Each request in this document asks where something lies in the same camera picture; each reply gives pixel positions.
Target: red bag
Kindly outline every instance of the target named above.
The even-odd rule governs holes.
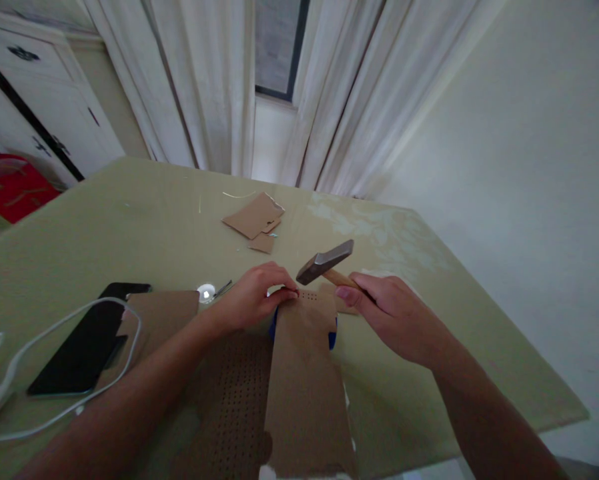
[[[16,155],[0,155],[0,216],[16,223],[59,192],[28,160]]]

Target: green table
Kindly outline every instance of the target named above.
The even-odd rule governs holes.
[[[286,209],[272,255],[220,219],[265,191]],[[355,239],[340,270],[381,269],[407,279],[484,366],[531,425],[544,431],[588,414],[500,308],[414,211],[219,173],[123,158],[64,193],[0,237],[0,379],[14,353],[48,325],[96,298],[113,281],[157,291],[223,285],[275,260],[294,274],[316,251]],[[316,283],[311,287],[317,289]],[[22,362],[0,433],[35,426],[74,399],[29,400],[25,389],[78,320],[42,340]],[[458,445],[429,371],[384,347],[361,317],[340,319],[335,360],[350,398],[360,473],[385,475],[457,456]],[[0,444],[8,478],[62,429],[60,421]],[[167,477],[196,422],[185,401],[142,456],[137,475]]]

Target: black smartphone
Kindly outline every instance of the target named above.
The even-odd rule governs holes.
[[[126,300],[131,293],[149,291],[151,286],[145,283],[111,283],[99,298]],[[124,307],[114,302],[92,306],[28,387],[28,395],[79,395],[92,391],[102,370],[125,341],[117,336],[123,313]]]

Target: left hand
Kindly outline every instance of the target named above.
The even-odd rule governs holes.
[[[281,288],[266,296],[268,289]],[[257,325],[273,313],[282,302],[297,298],[297,285],[285,268],[274,261],[258,265],[244,273],[241,279],[209,310],[228,332]]]

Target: cardboard scrap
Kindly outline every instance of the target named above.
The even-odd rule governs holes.
[[[333,285],[332,283],[325,282],[325,283],[320,283],[320,286],[318,287],[318,291],[320,293],[324,293],[326,295],[333,295],[333,298],[335,299],[335,308],[337,309],[337,311],[339,313],[347,313],[348,315],[359,315],[360,312],[355,310],[354,307],[347,307],[346,302],[344,300],[342,300],[341,298],[339,298],[335,294],[335,288],[336,288],[336,286]]]
[[[237,333],[206,355],[191,385],[199,430],[173,461],[171,478],[257,479],[270,454],[264,416],[272,353],[269,337]]]
[[[283,213],[284,208],[278,205],[266,193],[262,192],[242,210],[224,217],[222,221],[252,240],[260,232],[265,231],[269,233],[279,224],[279,218]]]
[[[262,229],[261,231],[264,233],[271,233],[275,227],[277,227],[279,224],[281,223],[281,218],[276,218],[275,220],[273,220],[271,223],[268,224],[268,226],[264,229]]]
[[[128,304],[141,317],[141,332],[130,365],[130,368],[133,368],[183,329],[197,315],[199,292],[193,290],[134,293],[129,296]],[[129,311],[125,311],[117,330],[117,336],[127,335],[128,339],[121,352],[117,354],[117,363],[104,370],[99,376],[95,390],[108,385],[121,373],[128,359],[136,331],[135,316]]]
[[[271,253],[273,251],[273,242],[273,237],[269,237],[267,233],[260,233],[254,239],[248,241],[248,247],[264,253]]]
[[[331,361],[331,295],[300,291],[279,306],[264,429],[278,479],[336,473],[357,477],[340,369]]]

